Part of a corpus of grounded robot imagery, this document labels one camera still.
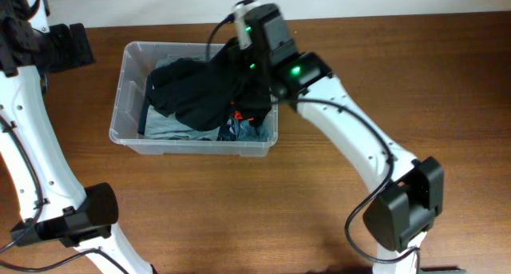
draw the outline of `green light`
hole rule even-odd
[[[298,75],[298,74],[300,74],[300,71],[301,71],[300,67],[295,66],[295,67],[293,67],[293,69],[291,69],[291,74]]]

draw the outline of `black cable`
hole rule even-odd
[[[103,256],[103,258],[105,258],[106,260],[108,260],[110,263],[114,264],[121,272],[123,272],[124,274],[129,274],[126,269],[124,269],[120,264],[118,264],[114,259],[112,259],[112,257],[106,255],[106,253],[102,252],[100,249],[90,249],[90,250],[86,250],[84,252],[80,252],[76,255],[73,255],[69,258],[66,258],[62,261],[59,261],[55,264],[51,264],[49,266],[45,266],[45,267],[41,267],[41,268],[28,268],[28,267],[22,267],[22,266],[16,266],[16,265],[12,265],[12,264],[9,264],[9,263],[6,263],[6,262],[1,262],[0,263],[0,266],[4,267],[4,268],[7,268],[7,269],[10,269],[10,270],[14,270],[14,271],[19,271],[19,272],[29,272],[29,273],[38,273],[38,272],[46,272],[46,271],[49,271],[49,270],[53,270],[55,268],[58,268],[58,267],[61,267],[62,265],[64,264],[68,264],[69,262],[73,261],[73,260],[76,260],[80,257],[83,257],[87,254],[98,254],[98,255],[101,255]]]
[[[351,214],[346,219],[346,223],[344,225],[344,233],[345,233],[346,239],[350,243],[351,247],[360,256],[366,258],[367,260],[369,260],[369,261],[371,261],[373,263],[380,263],[380,264],[393,264],[393,263],[397,263],[397,262],[399,262],[401,260],[404,260],[405,258],[407,258],[409,255],[413,254],[414,252],[416,252],[417,253],[417,273],[418,273],[418,271],[419,271],[419,261],[420,261],[419,251],[421,250],[420,248],[418,248],[418,247],[410,247],[400,257],[397,257],[397,258],[394,258],[394,259],[389,259],[389,260],[384,260],[384,259],[379,259],[377,257],[371,256],[371,255],[365,253],[353,241],[353,238],[351,237],[351,234],[350,234],[351,222],[356,217],[356,215],[360,211],[362,211],[362,209],[364,209],[364,207],[366,207],[374,198],[376,198],[376,196],[381,191],[383,191],[383,189],[385,189],[385,187],[391,182],[392,173],[394,172],[394,155],[390,151],[389,146],[387,145],[385,140],[382,138],[382,136],[376,131],[376,129],[373,128],[373,126],[371,124],[369,124],[369,122],[367,122],[363,117],[358,115],[358,113],[354,112],[353,110],[347,108],[344,105],[337,104],[337,103],[335,103],[333,101],[325,101],[325,100],[310,99],[310,98],[300,98],[300,99],[294,99],[294,100],[273,101],[272,102],[272,104],[279,104],[279,103],[295,103],[295,104],[298,104],[298,103],[319,103],[319,104],[334,106],[335,108],[338,109],[339,112],[349,113],[352,117],[354,117],[356,120],[358,120],[360,123],[362,123],[374,135],[376,140],[378,140],[378,142],[382,145],[385,153],[387,153],[387,155],[388,155],[388,158],[387,158],[386,162],[389,165],[389,170],[388,170],[385,178],[383,179],[382,183],[368,197],[366,197],[366,199],[364,199],[357,207],[355,207],[355,209],[353,209]]]
[[[38,204],[35,205],[37,211],[34,215],[34,218],[27,221],[28,223],[26,223],[25,229],[18,237],[12,240],[9,244],[0,248],[0,254],[3,254],[5,251],[15,246],[16,243],[19,242],[28,233],[28,231],[38,222],[39,217],[41,216],[42,213],[42,206],[44,200],[42,198],[42,187],[41,183],[39,182],[38,175],[35,173],[34,167],[32,166],[32,163],[30,162],[30,159],[26,154],[26,151],[23,148],[22,143],[19,141],[18,137],[14,133],[13,128],[10,126],[9,123],[7,123],[7,121],[2,117],[2,115],[0,115],[0,124],[2,124],[2,132],[8,133],[10,138],[13,140],[13,143],[16,145],[16,148],[18,148],[18,151],[21,154],[23,161],[25,162],[25,165],[29,170],[30,176],[32,177],[32,182],[34,183],[35,192],[38,197]]]
[[[213,41],[213,37],[216,32],[225,24],[234,22],[234,14],[229,14],[223,21],[221,21],[218,25],[215,26],[215,29],[211,32],[208,38],[208,44],[206,45],[206,62],[209,62],[210,58],[210,50],[211,50],[211,42]]]
[[[29,159],[28,155],[26,154],[25,148],[23,148],[23,145],[19,141],[18,136],[16,136],[16,133],[14,133],[13,127],[11,127],[11,125],[9,123],[7,123],[7,121],[2,117],[2,115],[0,115],[0,124],[2,125],[2,132],[8,133],[10,138],[13,140],[13,143],[16,145],[16,148],[18,148],[18,151],[21,154],[21,156],[26,164],[26,167],[28,168],[30,175],[32,176],[32,181],[34,182],[34,186],[36,189],[35,192],[38,196],[38,204],[36,205],[37,211],[34,215],[34,218],[32,218],[28,221],[27,226],[25,227],[25,230],[23,230],[23,232],[18,237],[16,237],[14,240],[12,240],[6,246],[3,246],[2,248],[0,248],[0,254],[2,254],[5,251],[12,248],[13,246],[15,246],[16,243],[18,241],[20,241],[28,233],[28,231],[38,222],[39,217],[41,216],[41,213],[42,213],[42,206],[44,205],[44,200],[42,198],[41,182],[39,181],[38,175],[35,173],[34,167],[32,166],[32,163],[30,162],[30,159]],[[110,263],[115,265],[121,272],[123,272],[124,274],[128,274],[128,272],[120,264],[118,264],[114,259],[112,259],[112,257],[108,256],[106,253],[102,252],[100,249],[90,249],[90,250],[78,253],[76,255],[73,255],[73,256],[66,258],[60,262],[55,263],[55,264],[51,264],[50,266],[43,267],[43,268],[26,268],[26,267],[22,267],[22,266],[12,265],[12,264],[7,263],[3,260],[0,260],[0,267],[4,267],[4,268],[8,268],[8,269],[11,269],[14,271],[20,271],[20,272],[44,272],[44,271],[48,271],[48,270],[60,267],[64,264],[67,264],[77,258],[80,258],[80,257],[90,254],[90,253],[96,253],[96,254],[103,256],[106,260],[108,260]]]

